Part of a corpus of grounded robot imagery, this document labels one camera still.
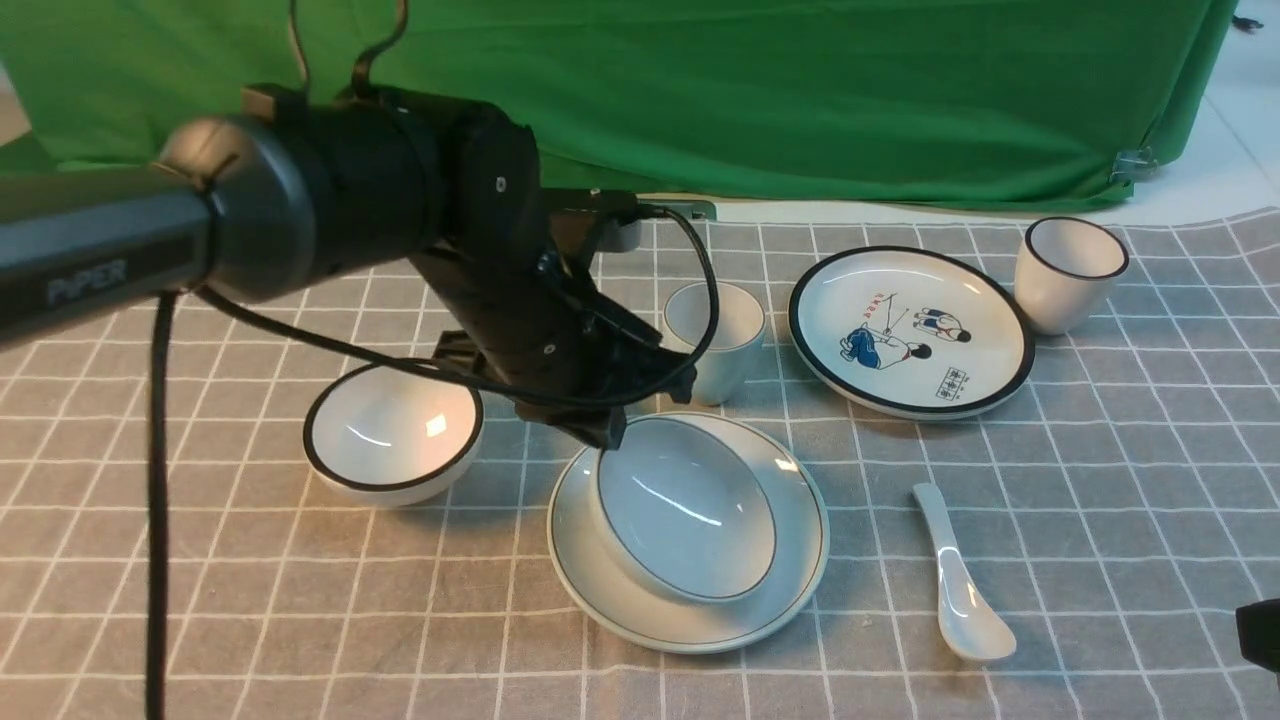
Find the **white floor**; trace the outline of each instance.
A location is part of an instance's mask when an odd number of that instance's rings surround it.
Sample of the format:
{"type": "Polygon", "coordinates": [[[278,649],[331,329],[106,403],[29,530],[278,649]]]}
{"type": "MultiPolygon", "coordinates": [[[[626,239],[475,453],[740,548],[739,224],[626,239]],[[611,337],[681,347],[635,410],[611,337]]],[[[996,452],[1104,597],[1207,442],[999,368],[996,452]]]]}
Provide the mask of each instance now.
{"type": "MultiPolygon", "coordinates": [[[[1280,206],[1280,0],[1240,0],[1266,24],[1230,31],[1183,156],[1124,205],[1093,213],[1116,224],[1187,224],[1280,206]]],[[[27,131],[0,68],[0,143],[27,131]]],[[[745,223],[952,223],[997,219],[865,202],[721,202],[721,220],[745,223]]]]}

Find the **ceramic cup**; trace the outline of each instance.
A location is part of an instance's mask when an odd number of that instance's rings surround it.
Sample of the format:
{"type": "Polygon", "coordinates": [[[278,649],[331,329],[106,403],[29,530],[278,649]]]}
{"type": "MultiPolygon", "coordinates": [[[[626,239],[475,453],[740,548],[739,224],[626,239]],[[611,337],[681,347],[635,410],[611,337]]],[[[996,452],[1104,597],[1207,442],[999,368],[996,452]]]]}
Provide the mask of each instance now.
{"type": "Polygon", "coordinates": [[[1039,334],[1062,334],[1101,305],[1129,266],[1129,250],[1106,228],[1044,218],[1027,228],[1014,299],[1039,334]]]}
{"type": "MultiPolygon", "coordinates": [[[[723,405],[741,387],[751,369],[751,356],[764,345],[764,307],[736,284],[717,282],[721,313],[716,337],[695,368],[694,402],[723,405]]],[[[689,352],[707,331],[710,297],[707,283],[685,286],[663,307],[667,346],[689,352]]]]}

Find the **metal clip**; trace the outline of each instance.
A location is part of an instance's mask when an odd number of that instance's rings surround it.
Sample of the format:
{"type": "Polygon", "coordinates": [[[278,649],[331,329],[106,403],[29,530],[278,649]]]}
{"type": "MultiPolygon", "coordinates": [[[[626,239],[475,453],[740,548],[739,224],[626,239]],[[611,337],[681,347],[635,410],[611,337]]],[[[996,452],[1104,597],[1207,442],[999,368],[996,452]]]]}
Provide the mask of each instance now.
{"type": "Polygon", "coordinates": [[[1156,174],[1160,161],[1155,159],[1151,147],[1124,150],[1116,155],[1111,167],[1111,182],[1139,182],[1156,174]]]}

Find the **green backdrop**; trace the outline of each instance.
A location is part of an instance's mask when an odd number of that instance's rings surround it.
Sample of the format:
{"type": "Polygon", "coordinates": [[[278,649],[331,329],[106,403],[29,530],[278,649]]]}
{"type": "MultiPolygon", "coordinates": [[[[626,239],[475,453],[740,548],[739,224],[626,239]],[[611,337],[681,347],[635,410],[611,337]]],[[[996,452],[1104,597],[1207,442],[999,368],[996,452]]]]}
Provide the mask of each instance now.
{"type": "MultiPolygon", "coordinates": [[[[1234,0],[412,0],[375,78],[534,126],[548,186],[1078,210],[1185,143],[1234,0]]],[[[301,0],[316,95],[393,0],[301,0]]],[[[297,78],[284,0],[0,0],[33,138],[0,168],[142,163],[297,78]]]]}

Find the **spoon handle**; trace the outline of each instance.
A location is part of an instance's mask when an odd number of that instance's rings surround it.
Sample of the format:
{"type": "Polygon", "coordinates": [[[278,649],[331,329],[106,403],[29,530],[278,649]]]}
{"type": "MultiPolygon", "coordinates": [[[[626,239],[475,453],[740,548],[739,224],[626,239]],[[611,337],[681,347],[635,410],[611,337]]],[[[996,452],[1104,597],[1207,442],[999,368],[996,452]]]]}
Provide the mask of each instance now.
{"type": "Polygon", "coordinates": [[[951,518],[947,516],[947,503],[942,500],[942,491],[933,483],[920,483],[911,488],[915,500],[924,511],[924,524],[929,528],[929,537],[933,538],[933,552],[938,553],[943,548],[956,551],[956,533],[951,528],[951,518]]]}

